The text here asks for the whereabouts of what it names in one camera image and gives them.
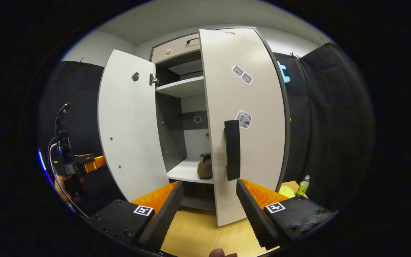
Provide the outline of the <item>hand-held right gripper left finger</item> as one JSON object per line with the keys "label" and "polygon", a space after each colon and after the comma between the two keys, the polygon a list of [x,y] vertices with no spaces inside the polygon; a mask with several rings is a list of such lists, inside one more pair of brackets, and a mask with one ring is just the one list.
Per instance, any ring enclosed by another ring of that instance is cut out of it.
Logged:
{"label": "hand-held right gripper left finger", "polygon": [[173,182],[130,202],[114,200],[86,222],[124,245],[159,251],[183,197],[183,183]]}

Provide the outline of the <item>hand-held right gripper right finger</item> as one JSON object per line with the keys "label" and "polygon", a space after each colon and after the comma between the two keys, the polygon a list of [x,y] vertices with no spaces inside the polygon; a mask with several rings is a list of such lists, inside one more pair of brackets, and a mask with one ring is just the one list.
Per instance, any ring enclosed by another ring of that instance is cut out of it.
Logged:
{"label": "hand-held right gripper right finger", "polygon": [[288,198],[244,179],[237,179],[235,193],[258,243],[267,250],[297,244],[336,217],[307,197]]}

